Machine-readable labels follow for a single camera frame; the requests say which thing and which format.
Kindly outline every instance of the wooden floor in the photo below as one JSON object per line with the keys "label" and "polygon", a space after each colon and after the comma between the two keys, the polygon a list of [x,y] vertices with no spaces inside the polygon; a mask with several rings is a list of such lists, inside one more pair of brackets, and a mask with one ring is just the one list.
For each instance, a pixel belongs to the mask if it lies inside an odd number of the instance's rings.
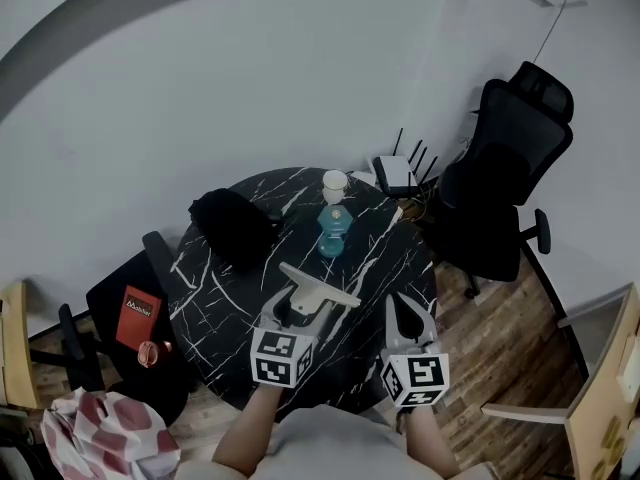
{"label": "wooden floor", "polygon": [[[482,294],[464,298],[462,272],[441,263],[437,325],[443,350],[450,354],[451,389],[437,409],[438,422],[463,467],[490,461],[503,479],[542,478],[542,473],[571,474],[569,446],[561,426],[489,418],[486,402],[537,407],[568,407],[582,386],[569,343],[556,328],[556,314],[542,285],[522,257],[513,283],[481,282]],[[91,321],[81,322],[91,328]],[[58,351],[59,331],[35,340],[36,349]],[[101,357],[105,382],[118,379],[107,357]],[[64,370],[35,365],[43,399],[68,391]],[[389,400],[378,410],[393,420]],[[237,411],[203,386],[190,396],[171,432],[183,456],[210,457]],[[41,412],[31,413],[36,424]]]}

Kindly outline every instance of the book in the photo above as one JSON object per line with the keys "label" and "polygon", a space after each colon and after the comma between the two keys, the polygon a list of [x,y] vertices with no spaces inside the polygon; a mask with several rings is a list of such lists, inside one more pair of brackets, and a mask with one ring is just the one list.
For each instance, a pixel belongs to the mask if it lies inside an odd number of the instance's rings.
{"label": "book", "polygon": [[143,341],[151,340],[161,302],[158,297],[127,286],[120,308],[116,340],[137,352]]}

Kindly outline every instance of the black marble table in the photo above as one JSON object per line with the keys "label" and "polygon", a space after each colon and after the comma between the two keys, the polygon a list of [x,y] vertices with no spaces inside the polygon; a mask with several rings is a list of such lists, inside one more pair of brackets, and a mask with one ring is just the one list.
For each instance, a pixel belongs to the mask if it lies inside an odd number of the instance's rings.
{"label": "black marble table", "polygon": [[384,343],[385,298],[391,291],[406,293],[435,316],[435,275],[419,230],[375,188],[349,177],[341,204],[354,221],[344,252],[332,260],[320,255],[316,219],[325,204],[324,172],[279,169],[230,187],[263,208],[281,210],[285,217],[271,254],[248,274],[236,273],[212,254],[193,224],[180,243],[174,273],[188,291],[169,303],[178,345],[206,385],[238,409],[254,386],[249,349],[262,306],[292,284],[278,268],[282,261],[359,297],[361,304],[348,310],[334,307],[311,369],[295,390],[283,395],[278,419],[321,403],[359,413],[387,396],[376,357]]}

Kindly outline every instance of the cable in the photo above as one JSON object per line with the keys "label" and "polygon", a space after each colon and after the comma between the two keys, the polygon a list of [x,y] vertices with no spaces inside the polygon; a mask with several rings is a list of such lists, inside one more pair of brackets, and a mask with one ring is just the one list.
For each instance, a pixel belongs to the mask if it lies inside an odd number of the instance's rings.
{"label": "cable", "polygon": [[567,0],[564,0],[564,2],[562,2],[562,5],[560,6],[560,12],[558,13],[558,16],[556,16],[556,19],[553,22],[553,25],[551,25],[551,28],[549,29],[549,33],[547,34],[547,37],[544,38],[544,41],[542,42],[542,46],[538,50],[538,53],[536,54],[536,57],[533,59],[533,64],[535,64],[536,61],[538,60],[538,57],[542,53],[542,49],[544,48],[544,45],[547,44],[547,40],[549,39],[549,36],[551,35],[551,32],[553,32],[553,29],[555,28],[556,23],[558,23],[558,20],[560,19],[560,16],[562,16],[562,11],[564,11],[565,5],[567,5]]}

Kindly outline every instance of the person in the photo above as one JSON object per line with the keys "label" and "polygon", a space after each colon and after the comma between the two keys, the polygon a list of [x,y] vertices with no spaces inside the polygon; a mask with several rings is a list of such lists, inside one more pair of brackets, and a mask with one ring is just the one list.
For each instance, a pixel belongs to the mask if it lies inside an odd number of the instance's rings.
{"label": "person", "polygon": [[406,416],[405,451],[390,427],[327,405],[293,411],[272,436],[281,394],[260,384],[213,461],[184,462],[176,480],[440,480],[460,473],[429,406]]}

